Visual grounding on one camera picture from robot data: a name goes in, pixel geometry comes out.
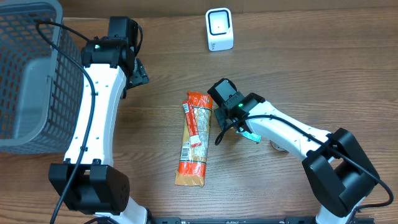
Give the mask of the teal snack packet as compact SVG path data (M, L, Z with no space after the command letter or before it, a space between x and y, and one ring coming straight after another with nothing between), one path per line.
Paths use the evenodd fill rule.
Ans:
M254 141L256 143L259 143L261 141L261 136L254 134L254 133L250 133L248 131L245 131L243 129L237 130L236 131L237 134L242 135L243 137L245 137L248 140Z

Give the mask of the green lid white jar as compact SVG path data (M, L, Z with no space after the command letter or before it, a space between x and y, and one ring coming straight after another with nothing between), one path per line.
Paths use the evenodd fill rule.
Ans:
M280 147L278 144L276 144L274 141L270 141L270 143L271 143L271 146L274 148L274 149L276 149L276 150L278 150L278 151L285 151L285 149L283 148L283 147Z

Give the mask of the long orange noodle package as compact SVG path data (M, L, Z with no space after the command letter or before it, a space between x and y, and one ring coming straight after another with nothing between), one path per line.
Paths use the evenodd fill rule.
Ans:
M213 101L207 94L189 91L182 103L185 113L182 146L175 185L204 186L208 160L211 109Z

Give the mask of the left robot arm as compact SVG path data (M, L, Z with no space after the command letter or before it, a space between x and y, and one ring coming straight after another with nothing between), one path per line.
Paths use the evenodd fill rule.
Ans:
M87 40L79 62L67 59L84 76L80 110L72 141L61 164L51 164L49 181L62 205L94 215L92 223L149 223L150 211L129 195L128 177L114 168L113 134L120 99L149 77L137 58L143 39L134 20L113 16L108 34Z

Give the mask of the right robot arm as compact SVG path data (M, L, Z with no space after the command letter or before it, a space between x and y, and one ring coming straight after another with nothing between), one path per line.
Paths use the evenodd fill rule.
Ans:
M223 132L235 128L267 138L274 148L302 163L321 204L313 223L354 222L379 174L351 132L339 128L331 133L303 124L260 95L244 96L227 78L216 82L208 94L218 105L215 115Z

